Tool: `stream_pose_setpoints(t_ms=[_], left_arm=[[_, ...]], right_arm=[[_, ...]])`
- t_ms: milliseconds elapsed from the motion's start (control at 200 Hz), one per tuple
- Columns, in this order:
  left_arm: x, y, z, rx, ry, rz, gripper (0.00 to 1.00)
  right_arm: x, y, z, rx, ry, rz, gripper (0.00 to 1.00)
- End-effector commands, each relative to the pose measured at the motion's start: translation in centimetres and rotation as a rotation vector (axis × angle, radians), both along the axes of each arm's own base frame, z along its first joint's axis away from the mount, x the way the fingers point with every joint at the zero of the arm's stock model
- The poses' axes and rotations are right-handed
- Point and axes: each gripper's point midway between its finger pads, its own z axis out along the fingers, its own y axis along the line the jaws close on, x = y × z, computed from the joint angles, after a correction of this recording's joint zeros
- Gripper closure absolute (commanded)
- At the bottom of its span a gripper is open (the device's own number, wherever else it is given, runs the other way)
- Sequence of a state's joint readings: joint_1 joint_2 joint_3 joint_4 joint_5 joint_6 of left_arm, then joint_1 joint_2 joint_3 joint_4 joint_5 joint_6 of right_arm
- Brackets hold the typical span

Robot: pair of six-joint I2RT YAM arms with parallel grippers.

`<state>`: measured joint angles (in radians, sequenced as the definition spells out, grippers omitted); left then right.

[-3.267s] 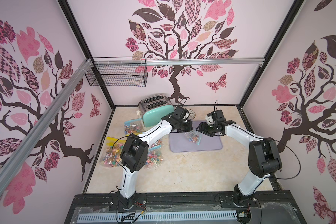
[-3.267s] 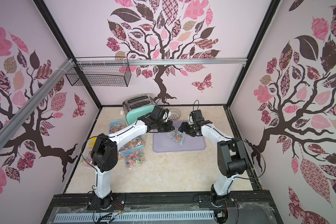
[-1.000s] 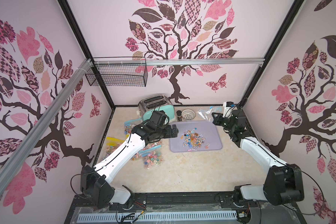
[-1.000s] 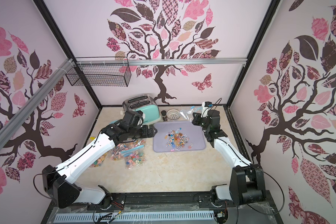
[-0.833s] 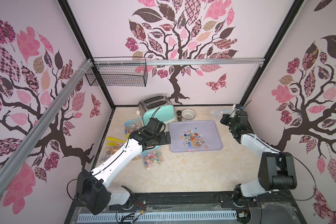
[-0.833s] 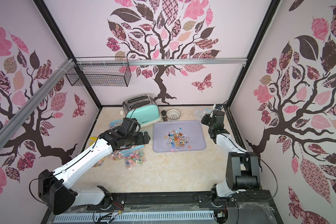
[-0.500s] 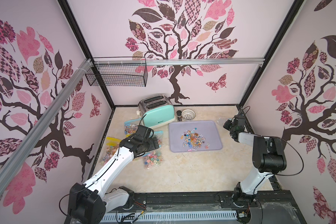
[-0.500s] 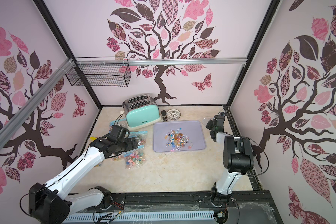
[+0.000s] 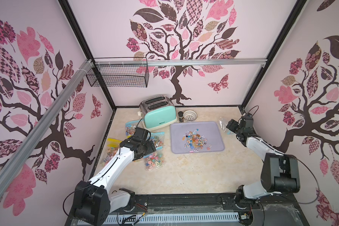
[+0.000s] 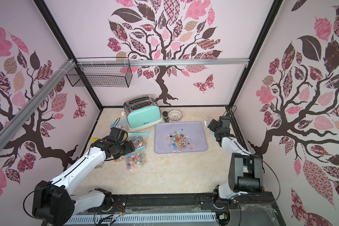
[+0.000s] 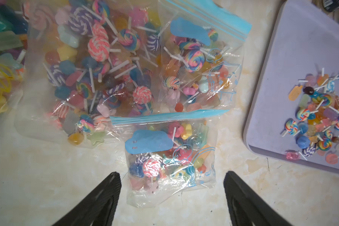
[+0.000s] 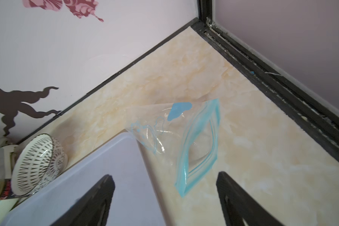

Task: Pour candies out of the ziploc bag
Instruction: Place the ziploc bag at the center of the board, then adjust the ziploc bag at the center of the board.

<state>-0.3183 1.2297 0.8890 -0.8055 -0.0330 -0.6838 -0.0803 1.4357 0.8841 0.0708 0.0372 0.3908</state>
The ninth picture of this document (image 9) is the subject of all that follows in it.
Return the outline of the candy bag blue zip front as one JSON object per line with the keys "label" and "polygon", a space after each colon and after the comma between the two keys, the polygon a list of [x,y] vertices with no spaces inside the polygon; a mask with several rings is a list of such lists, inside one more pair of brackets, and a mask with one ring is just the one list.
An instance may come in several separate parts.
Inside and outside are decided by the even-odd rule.
{"label": "candy bag blue zip front", "polygon": [[233,132],[227,128],[228,122],[229,122],[228,119],[219,117],[218,124],[220,126],[220,129],[223,131],[223,133],[231,135],[233,134]]}

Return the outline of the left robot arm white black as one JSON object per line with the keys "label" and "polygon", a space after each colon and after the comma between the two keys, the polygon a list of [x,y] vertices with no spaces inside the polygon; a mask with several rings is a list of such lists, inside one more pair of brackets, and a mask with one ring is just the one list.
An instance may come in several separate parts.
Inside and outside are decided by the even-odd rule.
{"label": "left robot arm white black", "polygon": [[135,206],[135,192],[120,188],[110,190],[123,170],[132,162],[156,151],[151,132],[136,128],[133,136],[122,141],[114,157],[88,181],[80,181],[72,192],[73,203],[65,214],[69,219],[82,220],[92,226],[101,226],[107,216],[119,209],[131,211]]}

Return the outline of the lavender plastic tray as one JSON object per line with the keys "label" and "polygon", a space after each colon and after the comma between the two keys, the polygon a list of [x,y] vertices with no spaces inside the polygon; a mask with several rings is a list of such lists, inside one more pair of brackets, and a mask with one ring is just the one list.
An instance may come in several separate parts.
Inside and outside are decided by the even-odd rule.
{"label": "lavender plastic tray", "polygon": [[214,121],[181,122],[170,126],[174,154],[221,152],[225,145]]}

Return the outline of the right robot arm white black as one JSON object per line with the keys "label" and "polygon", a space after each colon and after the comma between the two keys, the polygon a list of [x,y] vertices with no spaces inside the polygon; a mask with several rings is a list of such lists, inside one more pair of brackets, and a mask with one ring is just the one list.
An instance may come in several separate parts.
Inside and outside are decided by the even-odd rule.
{"label": "right robot arm white black", "polygon": [[277,150],[257,135],[250,113],[244,113],[238,121],[231,119],[226,128],[236,134],[244,147],[252,150],[263,161],[260,181],[237,188],[234,196],[236,206],[243,209],[265,196],[291,201],[286,196],[300,191],[298,163],[302,161],[294,155]]}

